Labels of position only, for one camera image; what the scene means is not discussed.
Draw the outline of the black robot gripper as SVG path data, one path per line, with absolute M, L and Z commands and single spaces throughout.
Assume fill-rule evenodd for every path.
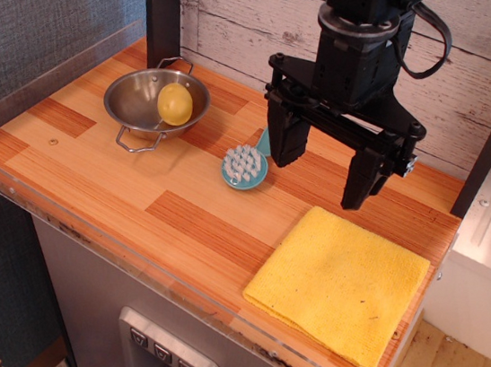
M 414 147 L 426 134 L 393 92 L 399 72 L 408 70 L 404 56 L 414 20 L 393 15 L 353 22 L 326 5 L 318 19 L 315 60 L 278 52 L 268 61 L 270 154 L 281 168 L 295 162 L 312 127 L 355 149 L 341 207 L 356 211 L 388 175 L 412 170 Z

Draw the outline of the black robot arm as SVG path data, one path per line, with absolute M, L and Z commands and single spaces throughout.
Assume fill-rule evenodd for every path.
M 312 127 L 355 150 L 341 206 L 357 210 L 393 174 L 415 166 L 414 148 L 426 130 L 394 94 L 400 71 L 427 78 L 446 62 L 452 47 L 445 22 L 425 0 L 326 0 L 313 61 L 281 52 L 269 59 L 266 86 L 270 153 L 277 166 L 305 153 Z M 416 17 L 441 33 L 443 57 L 414 72 L 405 63 Z

